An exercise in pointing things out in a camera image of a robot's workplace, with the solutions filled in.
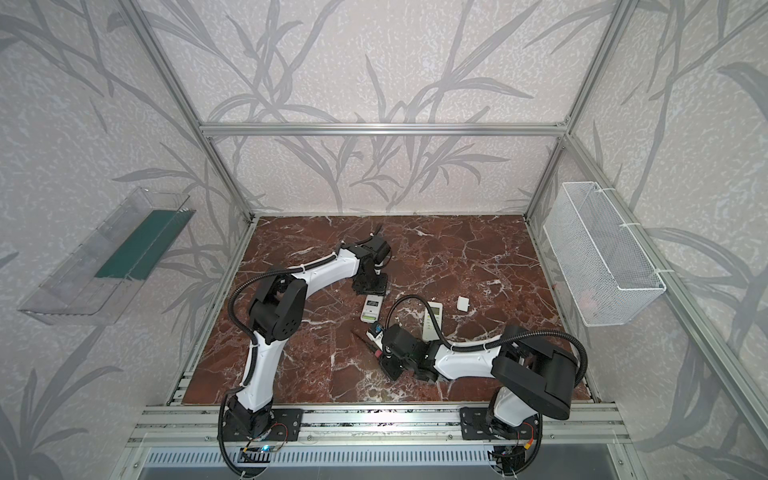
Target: white wire mesh basket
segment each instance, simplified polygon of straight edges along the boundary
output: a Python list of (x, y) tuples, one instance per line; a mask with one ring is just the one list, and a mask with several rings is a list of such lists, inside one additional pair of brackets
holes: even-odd
[(667, 289), (595, 182), (563, 183), (544, 232), (587, 326), (624, 325)]

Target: wall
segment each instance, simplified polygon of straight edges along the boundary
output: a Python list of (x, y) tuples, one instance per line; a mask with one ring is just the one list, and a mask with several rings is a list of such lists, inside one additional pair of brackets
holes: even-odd
[[(563, 121), (614, 8), (595, 0), (141, 5), (206, 122)], [(219, 145), (254, 210), (400, 214), (521, 213), (554, 144), (455, 141)]]
[[(634, 12), (576, 134), (768, 391), (768, 3), (658, 5)], [(550, 189), (583, 180), (572, 160), (560, 168)], [(650, 478), (768, 478), (768, 455), (663, 300), (627, 326), (586, 329), (559, 282)]]
[[(0, 5), (0, 478), (107, 478), (245, 227), (111, 3)], [(16, 309), (137, 185), (197, 210), (113, 326)]]

